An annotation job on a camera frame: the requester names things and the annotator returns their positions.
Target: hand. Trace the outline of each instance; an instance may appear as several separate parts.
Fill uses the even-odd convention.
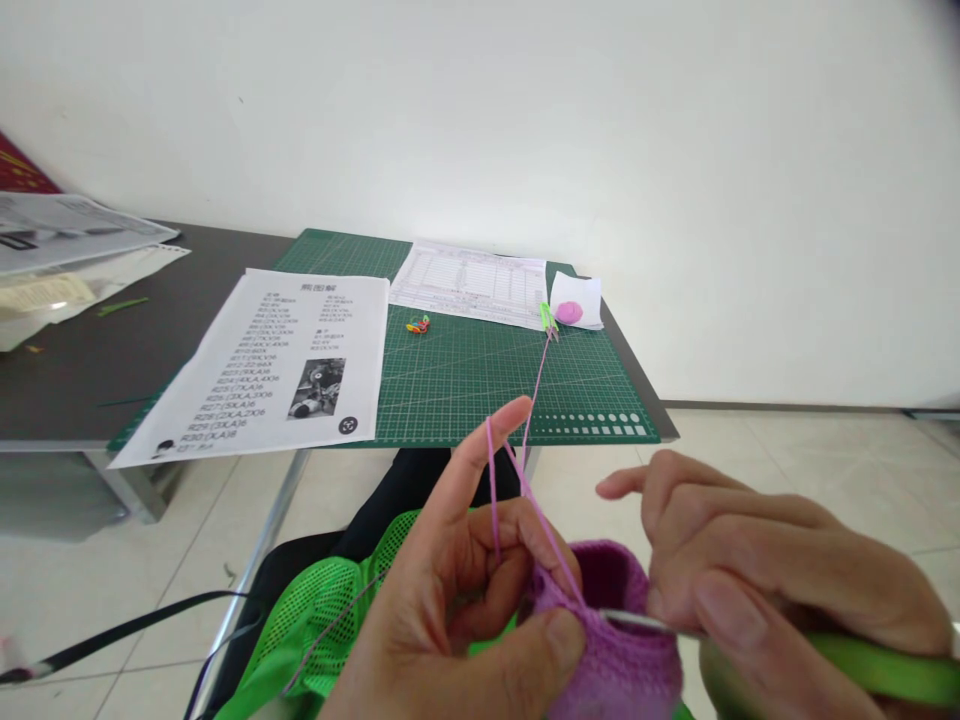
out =
[[[758,717],[883,718],[905,710],[869,697],[794,623],[839,625],[895,650],[950,655],[950,617],[917,566],[816,503],[758,494],[669,450],[597,486],[607,499],[631,492],[643,493],[641,521],[653,546],[648,612],[705,630],[714,645],[701,648],[704,681],[724,674],[722,682],[736,686],[724,691],[745,694],[740,704]]]
[[[500,408],[494,447],[530,407],[521,397]],[[539,719],[570,681],[586,638],[566,610],[535,615],[476,657],[460,657],[470,643],[503,631],[534,562],[573,590],[522,498],[497,504],[497,565],[490,506],[467,512],[487,455],[481,425],[454,451],[397,553],[321,717]],[[570,548],[554,536],[582,582]]]

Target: cutting mat grid lines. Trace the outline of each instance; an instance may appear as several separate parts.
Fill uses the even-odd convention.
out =
[[[392,280],[410,243],[307,230],[276,270],[373,275]],[[547,264],[547,285],[558,269]],[[351,446],[451,447],[518,395],[531,394],[545,336],[449,315],[426,335],[407,332],[422,311],[391,305],[387,316],[377,439]],[[659,437],[605,332],[562,328],[547,352],[530,429],[534,445],[657,443]],[[516,433],[511,442],[520,442]]]

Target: crochet work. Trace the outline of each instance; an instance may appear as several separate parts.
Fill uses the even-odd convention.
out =
[[[550,720],[669,720],[680,702],[683,671],[673,635],[612,625],[597,608],[646,614],[647,576],[623,545],[597,540],[570,545],[583,575],[584,608],[539,565],[530,594],[533,612],[566,608],[583,623],[587,648]]]

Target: paper sheet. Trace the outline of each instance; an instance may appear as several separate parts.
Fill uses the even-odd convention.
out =
[[[110,467],[374,439],[388,291],[247,270]]]
[[[44,275],[0,287],[0,312],[29,313],[35,310],[85,305],[97,296],[74,273]]]
[[[547,262],[417,242],[390,286],[390,304],[543,330]]]
[[[179,234],[80,195],[0,192],[0,275],[135,250]]]
[[[79,315],[96,303],[115,295],[128,285],[153,275],[190,251],[176,245],[150,245],[101,260],[84,260],[65,267],[96,293],[92,303],[67,305],[59,310],[31,313],[22,318],[0,322],[0,352],[9,352],[50,323],[61,323]]]
[[[576,314],[568,316],[571,309],[579,308],[579,319],[569,321]],[[584,330],[603,330],[600,319],[600,278],[583,280],[558,272],[553,278],[550,289],[550,312],[557,322]]]

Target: finger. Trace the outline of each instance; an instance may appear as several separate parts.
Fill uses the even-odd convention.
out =
[[[708,660],[705,670],[726,675],[723,684],[740,696],[741,705],[771,718],[884,717],[864,690],[755,590],[726,572],[710,570],[697,578],[694,594],[700,623],[736,676],[725,673],[721,658]],[[709,658],[708,648],[704,652]]]
[[[825,508],[799,495],[761,495],[687,483],[674,489],[657,523],[654,558],[662,563],[721,515],[764,518],[806,528],[841,527]]]
[[[572,613],[540,613],[462,663],[453,682],[444,681],[444,692],[461,698],[470,718],[539,720],[570,682],[585,647]]]
[[[447,624],[451,644],[461,647],[498,637],[517,612],[532,574],[533,557],[525,548],[504,552],[483,597],[459,608]]]
[[[906,556],[842,526],[812,530],[738,515],[711,520],[659,567],[650,614],[696,627],[694,582],[710,569],[817,608],[895,650],[950,653],[949,615],[923,573]]]
[[[650,460],[644,482],[643,504],[640,506],[643,529],[651,541],[660,522],[660,516],[670,502],[670,495],[677,486],[684,483],[753,492],[743,483],[727,477],[716,468],[705,465],[699,460],[672,450],[660,450],[654,453]]]
[[[467,638],[470,642],[497,637],[516,612],[535,562],[550,573],[564,592],[575,596],[547,538],[547,531],[527,498],[501,503],[497,507],[497,519],[503,551],[500,565],[494,556],[491,507],[485,505],[467,516],[470,537],[482,550],[473,556],[483,558],[485,562],[483,567],[478,567],[479,559],[472,563],[472,567],[458,567],[457,589],[462,594],[483,591],[483,597],[457,611],[448,626],[451,637]],[[577,557],[556,528],[549,521],[547,525],[579,590],[583,587],[583,579]]]
[[[617,470],[597,484],[597,495],[604,500],[619,500],[632,492],[642,493],[646,479],[646,465]]]
[[[550,573],[550,576],[558,585],[571,597],[574,595],[574,588],[570,587],[567,580],[567,574],[563,571],[562,564],[553,551],[550,539],[547,537],[547,530],[540,524],[540,518],[533,509],[533,503],[527,498],[514,498],[497,505],[497,524],[500,529],[500,547],[509,550],[514,547],[526,549],[533,557],[534,561],[544,570]],[[493,517],[489,505],[470,513],[467,517],[470,536],[476,540],[487,551],[487,562],[493,560],[492,551],[494,549],[493,536]],[[577,556],[567,545],[566,541],[553,527],[550,521],[547,521],[547,527],[553,534],[557,542],[557,548],[566,562],[567,567],[573,574],[573,579],[577,583],[577,589],[583,587],[583,578],[580,574],[580,563],[577,562]]]
[[[512,400],[490,418],[493,447],[501,447],[530,415],[526,395]],[[487,424],[482,423],[453,451],[453,457],[427,499],[420,517],[424,525],[448,525],[460,520],[470,507],[480,476],[488,462]]]

